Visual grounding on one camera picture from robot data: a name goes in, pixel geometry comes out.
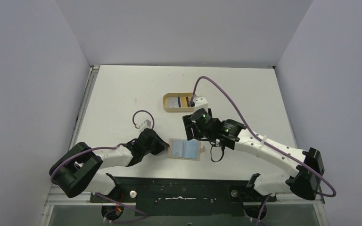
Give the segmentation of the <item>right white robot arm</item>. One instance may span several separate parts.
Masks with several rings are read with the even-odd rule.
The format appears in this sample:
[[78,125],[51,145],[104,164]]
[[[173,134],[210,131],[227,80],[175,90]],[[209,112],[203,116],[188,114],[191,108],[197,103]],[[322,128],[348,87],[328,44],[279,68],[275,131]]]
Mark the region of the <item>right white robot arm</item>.
[[221,149],[229,148],[251,154],[282,170],[281,173],[254,174],[247,187],[261,195],[291,192],[305,200],[314,200],[324,174],[320,151],[308,151],[282,145],[265,136],[252,135],[235,120],[221,121],[205,109],[182,118],[188,140],[208,141]]

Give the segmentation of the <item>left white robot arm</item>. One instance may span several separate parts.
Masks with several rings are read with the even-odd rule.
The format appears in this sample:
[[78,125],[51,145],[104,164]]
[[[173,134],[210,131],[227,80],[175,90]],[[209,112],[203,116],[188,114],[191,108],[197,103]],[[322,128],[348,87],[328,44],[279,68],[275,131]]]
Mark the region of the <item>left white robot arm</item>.
[[137,138],[116,146],[91,148],[79,142],[50,168],[50,180],[69,198],[83,192],[112,194],[119,184],[102,169],[136,165],[146,155],[157,155],[169,146],[153,129],[144,129]]

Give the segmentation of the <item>beige leather card holder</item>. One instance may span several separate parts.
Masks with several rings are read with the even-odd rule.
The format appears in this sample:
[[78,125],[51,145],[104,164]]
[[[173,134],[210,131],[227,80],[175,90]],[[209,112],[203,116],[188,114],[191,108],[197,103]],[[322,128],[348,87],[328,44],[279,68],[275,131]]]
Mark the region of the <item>beige leather card holder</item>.
[[170,138],[167,158],[199,161],[204,151],[205,146],[201,141]]

